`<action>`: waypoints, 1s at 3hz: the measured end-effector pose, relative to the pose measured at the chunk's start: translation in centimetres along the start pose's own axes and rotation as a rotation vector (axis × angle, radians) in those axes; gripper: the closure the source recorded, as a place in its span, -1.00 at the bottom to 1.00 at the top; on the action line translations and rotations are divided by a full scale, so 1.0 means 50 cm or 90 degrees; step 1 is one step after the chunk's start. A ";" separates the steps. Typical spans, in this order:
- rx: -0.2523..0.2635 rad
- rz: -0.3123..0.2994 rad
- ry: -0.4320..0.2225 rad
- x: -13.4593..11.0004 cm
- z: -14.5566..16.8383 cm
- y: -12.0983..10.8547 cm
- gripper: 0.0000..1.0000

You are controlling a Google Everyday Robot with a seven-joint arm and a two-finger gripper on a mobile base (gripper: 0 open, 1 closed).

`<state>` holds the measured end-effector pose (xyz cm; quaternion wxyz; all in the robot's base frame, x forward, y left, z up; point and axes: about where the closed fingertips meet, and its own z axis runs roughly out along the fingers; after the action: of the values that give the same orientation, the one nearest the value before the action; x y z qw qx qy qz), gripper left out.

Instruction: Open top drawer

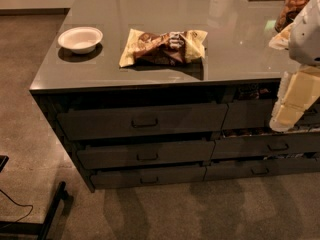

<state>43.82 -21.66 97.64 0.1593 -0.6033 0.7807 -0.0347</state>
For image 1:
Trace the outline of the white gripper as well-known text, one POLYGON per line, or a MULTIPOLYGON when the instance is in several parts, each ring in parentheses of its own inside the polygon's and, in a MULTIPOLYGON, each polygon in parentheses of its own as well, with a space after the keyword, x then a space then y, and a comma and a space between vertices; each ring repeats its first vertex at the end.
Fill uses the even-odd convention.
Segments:
MULTIPOLYGON (((288 49, 292 26, 289 24, 275 35, 269 41, 269 47, 288 49)), ((320 67, 302 65, 295 73, 285 72, 280 81, 269 127, 276 132, 288 131, 319 97, 320 67)))

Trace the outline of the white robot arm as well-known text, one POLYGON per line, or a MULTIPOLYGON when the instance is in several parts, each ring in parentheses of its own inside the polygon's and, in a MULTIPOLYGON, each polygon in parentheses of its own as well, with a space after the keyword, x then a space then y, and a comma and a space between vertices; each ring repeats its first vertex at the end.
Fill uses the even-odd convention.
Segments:
POLYGON ((310 0, 293 23, 269 42, 300 63, 295 73, 285 72, 278 89, 269 126, 277 132, 293 128, 320 97, 320 0, 310 0))

